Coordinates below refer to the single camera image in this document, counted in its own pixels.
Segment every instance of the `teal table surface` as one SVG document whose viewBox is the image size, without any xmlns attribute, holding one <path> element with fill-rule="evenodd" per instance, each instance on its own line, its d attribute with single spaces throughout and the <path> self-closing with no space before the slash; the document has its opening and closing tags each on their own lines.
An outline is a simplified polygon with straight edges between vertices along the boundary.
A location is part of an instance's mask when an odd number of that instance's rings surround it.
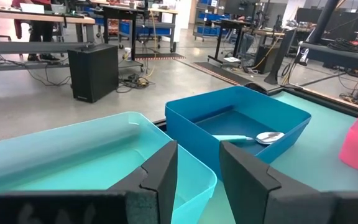
<svg viewBox="0 0 358 224">
<path fill-rule="evenodd" d="M 338 157 L 356 118 L 287 92 L 273 98 L 309 112 L 311 121 L 294 146 L 273 161 L 271 166 L 320 191 L 358 190 L 358 170 L 347 166 Z M 199 223 L 235 223 L 221 181 Z"/>
</svg>

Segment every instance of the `computer monitor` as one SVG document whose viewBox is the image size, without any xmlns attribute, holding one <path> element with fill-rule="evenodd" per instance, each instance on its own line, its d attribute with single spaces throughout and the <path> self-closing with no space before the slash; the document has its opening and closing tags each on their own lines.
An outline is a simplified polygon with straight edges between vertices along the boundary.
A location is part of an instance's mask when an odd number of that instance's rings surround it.
<svg viewBox="0 0 358 224">
<path fill-rule="evenodd" d="M 224 13 L 253 17 L 258 0 L 227 0 Z"/>
</svg>

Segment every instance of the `black floor mat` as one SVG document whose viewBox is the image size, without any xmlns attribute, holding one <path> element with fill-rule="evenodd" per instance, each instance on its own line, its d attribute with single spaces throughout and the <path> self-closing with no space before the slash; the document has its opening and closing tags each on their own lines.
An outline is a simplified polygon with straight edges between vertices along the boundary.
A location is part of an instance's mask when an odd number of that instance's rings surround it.
<svg viewBox="0 0 358 224">
<path fill-rule="evenodd" d="M 233 85 L 242 85 L 243 86 L 247 83 L 252 82 L 246 78 L 242 78 L 236 74 L 233 74 L 223 68 L 219 68 L 215 65 L 211 65 L 208 62 L 196 62 L 196 63 L 193 63 L 193 65 L 196 68 L 206 72 L 207 74 L 212 75 L 220 80 L 223 80 L 223 81 L 228 82 Z"/>
<path fill-rule="evenodd" d="M 185 57 L 176 53 L 151 53 L 151 54 L 136 54 L 136 60 L 172 60 L 172 59 L 184 59 Z"/>
</svg>

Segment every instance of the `concrete floor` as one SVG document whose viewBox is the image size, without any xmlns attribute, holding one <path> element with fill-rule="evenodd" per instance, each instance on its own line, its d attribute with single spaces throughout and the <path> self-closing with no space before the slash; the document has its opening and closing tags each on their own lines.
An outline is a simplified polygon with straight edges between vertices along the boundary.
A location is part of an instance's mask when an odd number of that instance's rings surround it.
<svg viewBox="0 0 358 224">
<path fill-rule="evenodd" d="M 13 21 L 0 19 L 0 34 L 10 35 L 13 41 L 25 42 L 28 40 L 28 27 L 25 24 L 22 26 L 24 37 L 17 40 Z M 66 30 L 65 40 L 66 42 L 76 40 L 73 26 L 69 26 Z M 161 42 L 161 46 L 161 53 L 169 52 L 168 42 Z M 208 54 L 214 54 L 215 46 L 216 39 L 206 39 L 205 42 L 201 39 L 194 40 L 191 28 L 182 30 L 177 53 L 185 56 L 186 59 L 150 61 L 150 69 L 155 68 L 150 77 L 154 85 L 128 93 L 113 92 L 94 104 L 74 100 L 69 85 L 44 86 L 34 80 L 27 70 L 0 72 L 0 140 L 124 111 L 143 113 L 151 121 L 164 119 L 165 103 L 168 101 L 231 86 L 189 66 L 193 62 L 205 62 Z M 223 44 L 221 50 L 230 48 L 231 45 Z M 5 57 L 22 60 L 18 55 L 5 55 Z M 45 70 L 31 72 L 45 78 Z M 139 69 L 125 70 L 121 73 L 139 73 Z M 56 83 L 68 75 L 70 75 L 68 68 L 48 69 L 49 79 Z M 290 81 L 302 85 L 328 78 L 307 87 L 338 97 L 340 93 L 348 90 L 339 83 L 338 77 L 333 75 L 333 72 L 322 68 L 319 63 L 310 62 L 307 68 L 297 66 Z M 242 76 L 264 85 L 265 75 L 243 74 Z M 349 88 L 353 88 L 358 81 L 347 75 L 341 78 L 343 84 Z"/>
</svg>

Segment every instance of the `light blue bin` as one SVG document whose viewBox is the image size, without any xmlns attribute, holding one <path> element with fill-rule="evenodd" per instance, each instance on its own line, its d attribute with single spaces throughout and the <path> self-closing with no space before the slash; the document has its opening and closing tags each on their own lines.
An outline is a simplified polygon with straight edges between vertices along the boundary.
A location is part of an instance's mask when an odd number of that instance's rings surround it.
<svg viewBox="0 0 358 224">
<path fill-rule="evenodd" d="M 165 106 L 167 133 L 222 179 L 219 166 L 221 135 L 256 135 L 267 131 L 285 133 L 277 142 L 263 146 L 255 141 L 237 146 L 266 163 L 291 147 L 311 119 L 303 110 L 243 86 L 168 102 Z"/>
<path fill-rule="evenodd" d="M 0 192 L 105 190 L 171 141 L 139 113 L 122 113 L 0 141 Z M 197 223 L 216 175 L 181 146 L 172 223 Z"/>
</svg>

